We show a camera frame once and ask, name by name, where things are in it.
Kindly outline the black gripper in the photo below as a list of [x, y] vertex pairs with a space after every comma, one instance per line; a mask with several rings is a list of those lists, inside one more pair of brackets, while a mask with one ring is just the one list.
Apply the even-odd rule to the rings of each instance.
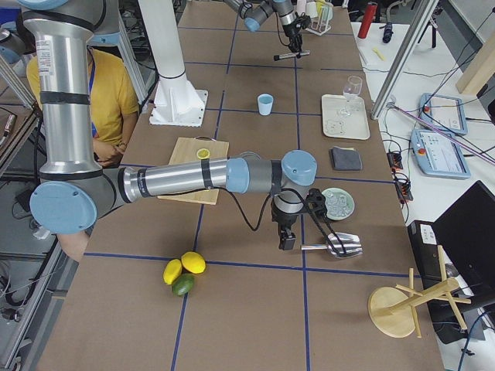
[[292, 250], [294, 248], [296, 237], [292, 232], [292, 226], [298, 218], [299, 212], [286, 213], [278, 208], [271, 210], [271, 220], [278, 226], [279, 250]]
[[296, 58], [302, 56], [302, 37], [300, 32], [309, 26], [311, 18], [306, 14], [297, 15], [295, 18], [284, 24], [284, 33], [290, 42], [290, 50], [295, 54]]

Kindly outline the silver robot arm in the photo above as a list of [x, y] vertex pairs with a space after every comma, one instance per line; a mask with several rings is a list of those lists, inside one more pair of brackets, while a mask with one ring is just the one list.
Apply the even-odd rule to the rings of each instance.
[[288, 44], [282, 43], [282, 45], [288, 47], [290, 52], [274, 55], [274, 61], [300, 59], [310, 54], [309, 50], [302, 48], [303, 40], [300, 32], [310, 25], [311, 18], [304, 12], [297, 13], [291, 1], [261, 1], [257, 6], [249, 1], [226, 0], [224, 3], [244, 20], [244, 25], [250, 32], [257, 32], [272, 14], [278, 16], [284, 34], [288, 38]]
[[109, 145], [90, 120], [89, 40], [111, 21], [109, 1], [24, 1], [26, 28], [36, 40], [40, 102], [46, 124], [47, 161], [30, 207], [35, 219], [54, 232], [62, 249], [79, 260], [88, 230], [99, 216], [151, 196], [176, 196], [204, 189], [266, 192], [274, 200], [282, 249], [293, 245], [291, 225], [302, 209], [301, 194], [314, 182], [311, 154], [294, 150], [279, 161], [255, 157], [202, 159], [134, 170], [111, 169], [131, 132]]

